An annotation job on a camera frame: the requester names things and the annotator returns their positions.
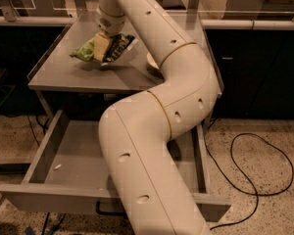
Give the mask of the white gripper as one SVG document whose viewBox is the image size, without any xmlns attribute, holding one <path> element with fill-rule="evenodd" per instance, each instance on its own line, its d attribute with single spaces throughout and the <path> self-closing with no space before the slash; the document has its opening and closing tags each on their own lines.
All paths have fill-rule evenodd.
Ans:
<svg viewBox="0 0 294 235">
<path fill-rule="evenodd" d="M 96 11 L 96 24 L 107 35 L 115 36 L 123 30 L 125 15 L 110 16 L 101 9 Z M 94 37 L 94 58 L 102 62 L 109 50 L 112 39 L 105 33 L 97 33 Z"/>
</svg>

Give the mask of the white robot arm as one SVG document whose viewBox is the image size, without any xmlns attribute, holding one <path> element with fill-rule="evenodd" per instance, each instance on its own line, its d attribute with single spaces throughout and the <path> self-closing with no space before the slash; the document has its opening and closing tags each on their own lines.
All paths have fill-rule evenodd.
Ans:
<svg viewBox="0 0 294 235">
<path fill-rule="evenodd" d="M 212 62 L 155 0 L 99 0 L 105 31 L 130 21 L 164 82 L 109 107 L 99 142 L 135 235 L 211 235 L 167 144 L 214 107 L 219 84 Z"/>
</svg>

